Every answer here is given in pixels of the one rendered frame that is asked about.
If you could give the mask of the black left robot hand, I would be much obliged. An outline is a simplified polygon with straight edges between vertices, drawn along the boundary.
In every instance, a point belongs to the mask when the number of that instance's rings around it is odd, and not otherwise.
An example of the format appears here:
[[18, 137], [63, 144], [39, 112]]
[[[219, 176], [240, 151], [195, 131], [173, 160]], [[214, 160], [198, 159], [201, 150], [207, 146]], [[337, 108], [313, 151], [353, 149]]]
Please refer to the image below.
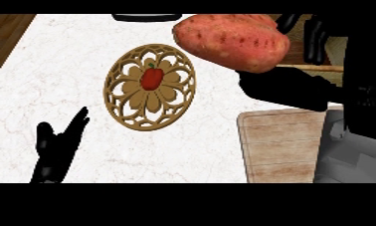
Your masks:
[[55, 133], [48, 122], [39, 123], [36, 142], [39, 160], [32, 177], [33, 183], [61, 183], [64, 181], [89, 122], [89, 109], [82, 108], [63, 133]]

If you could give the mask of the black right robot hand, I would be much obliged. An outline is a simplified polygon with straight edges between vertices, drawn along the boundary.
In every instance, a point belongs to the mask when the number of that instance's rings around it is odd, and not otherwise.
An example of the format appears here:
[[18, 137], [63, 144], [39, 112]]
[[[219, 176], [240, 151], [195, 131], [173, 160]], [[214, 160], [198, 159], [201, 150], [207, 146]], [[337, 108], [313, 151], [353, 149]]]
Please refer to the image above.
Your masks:
[[371, 36], [350, 16], [313, 15], [304, 23], [307, 63], [324, 64], [331, 37], [349, 39], [340, 86], [297, 68], [282, 67], [263, 74], [242, 72], [240, 86], [251, 98], [316, 112], [327, 111], [329, 103], [343, 104], [350, 132], [376, 139], [376, 50]]

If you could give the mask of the reddish sweet potato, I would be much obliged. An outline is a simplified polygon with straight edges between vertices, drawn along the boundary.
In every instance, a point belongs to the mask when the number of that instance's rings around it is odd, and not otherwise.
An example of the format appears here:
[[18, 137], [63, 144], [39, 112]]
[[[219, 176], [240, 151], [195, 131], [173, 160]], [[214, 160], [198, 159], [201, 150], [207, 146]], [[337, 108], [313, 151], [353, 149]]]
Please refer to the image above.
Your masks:
[[265, 14], [197, 14], [175, 25], [173, 32], [192, 55], [244, 72], [269, 72], [290, 51], [290, 39]]

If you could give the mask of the tan round openwork basket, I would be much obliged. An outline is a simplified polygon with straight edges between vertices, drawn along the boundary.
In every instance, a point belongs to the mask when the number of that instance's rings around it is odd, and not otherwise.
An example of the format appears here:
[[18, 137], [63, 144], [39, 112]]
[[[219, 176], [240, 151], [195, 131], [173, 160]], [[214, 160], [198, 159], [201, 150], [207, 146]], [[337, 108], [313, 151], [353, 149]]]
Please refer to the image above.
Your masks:
[[[154, 91], [142, 87], [150, 64], [166, 73]], [[105, 80], [105, 105], [114, 119], [138, 131], [164, 128], [189, 109], [195, 85], [194, 65], [185, 53], [164, 44], [139, 46], [114, 63]]]

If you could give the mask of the pale wooden cutting board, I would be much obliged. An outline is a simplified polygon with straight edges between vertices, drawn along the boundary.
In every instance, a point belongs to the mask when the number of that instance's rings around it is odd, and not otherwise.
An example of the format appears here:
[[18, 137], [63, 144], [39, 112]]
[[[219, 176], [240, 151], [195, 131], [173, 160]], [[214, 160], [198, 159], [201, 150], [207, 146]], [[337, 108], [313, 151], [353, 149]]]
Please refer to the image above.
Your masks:
[[312, 183], [327, 113], [241, 113], [238, 132], [250, 183]]

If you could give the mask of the red bell pepper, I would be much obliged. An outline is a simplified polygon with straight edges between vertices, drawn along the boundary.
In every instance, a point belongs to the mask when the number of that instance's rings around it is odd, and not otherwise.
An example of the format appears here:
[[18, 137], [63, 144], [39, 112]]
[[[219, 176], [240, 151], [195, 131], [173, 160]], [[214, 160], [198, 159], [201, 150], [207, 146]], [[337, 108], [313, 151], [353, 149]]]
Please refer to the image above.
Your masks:
[[154, 64], [150, 64], [150, 68], [142, 76], [142, 87], [147, 91], [154, 91], [160, 87], [164, 75], [164, 70], [158, 69]]

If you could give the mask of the dark rounded appliance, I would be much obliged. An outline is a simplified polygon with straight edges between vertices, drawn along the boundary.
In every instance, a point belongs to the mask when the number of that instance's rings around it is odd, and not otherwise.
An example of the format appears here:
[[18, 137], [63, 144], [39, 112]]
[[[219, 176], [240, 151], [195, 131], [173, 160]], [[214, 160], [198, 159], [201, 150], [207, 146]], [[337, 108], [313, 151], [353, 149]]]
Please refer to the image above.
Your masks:
[[125, 22], [169, 22], [181, 19], [184, 14], [113, 14], [117, 21]]

